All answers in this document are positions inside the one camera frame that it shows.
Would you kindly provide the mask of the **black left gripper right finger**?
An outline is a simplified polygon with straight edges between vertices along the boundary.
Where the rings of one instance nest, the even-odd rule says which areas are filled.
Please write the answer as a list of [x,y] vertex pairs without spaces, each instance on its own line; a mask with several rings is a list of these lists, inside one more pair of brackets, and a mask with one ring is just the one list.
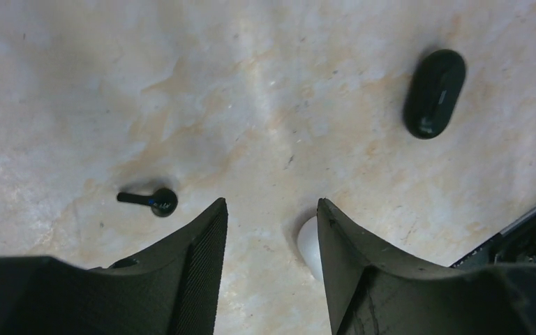
[[536,334],[536,264],[437,265],[328,199],[317,219],[333,334]]

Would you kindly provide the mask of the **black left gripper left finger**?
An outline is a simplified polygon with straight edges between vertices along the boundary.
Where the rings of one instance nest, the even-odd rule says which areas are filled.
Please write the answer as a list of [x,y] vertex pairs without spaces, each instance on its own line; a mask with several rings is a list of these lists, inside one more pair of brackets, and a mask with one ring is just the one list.
[[212,334],[227,230],[219,198],[107,268],[0,257],[0,334]]

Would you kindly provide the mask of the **white earbud charging case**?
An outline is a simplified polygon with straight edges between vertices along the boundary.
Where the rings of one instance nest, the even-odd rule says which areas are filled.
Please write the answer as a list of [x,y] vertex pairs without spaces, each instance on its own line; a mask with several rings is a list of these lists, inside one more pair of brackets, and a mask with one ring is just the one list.
[[318,220],[316,216],[311,217],[301,226],[297,235],[297,248],[312,276],[317,281],[323,283],[324,279],[318,239]]

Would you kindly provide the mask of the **black earbud charging case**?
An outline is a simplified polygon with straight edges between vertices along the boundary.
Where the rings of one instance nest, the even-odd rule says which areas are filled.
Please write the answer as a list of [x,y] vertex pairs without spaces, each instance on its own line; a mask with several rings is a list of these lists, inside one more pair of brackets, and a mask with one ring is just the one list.
[[403,122],[416,138],[430,140],[449,125],[466,80],[465,59],[436,50],[417,65],[403,107]]

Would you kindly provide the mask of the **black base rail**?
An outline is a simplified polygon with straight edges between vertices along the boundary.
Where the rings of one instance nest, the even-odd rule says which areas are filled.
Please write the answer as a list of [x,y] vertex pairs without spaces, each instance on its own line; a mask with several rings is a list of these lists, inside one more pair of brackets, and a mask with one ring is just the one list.
[[536,207],[451,267],[466,270],[498,263],[536,264]]

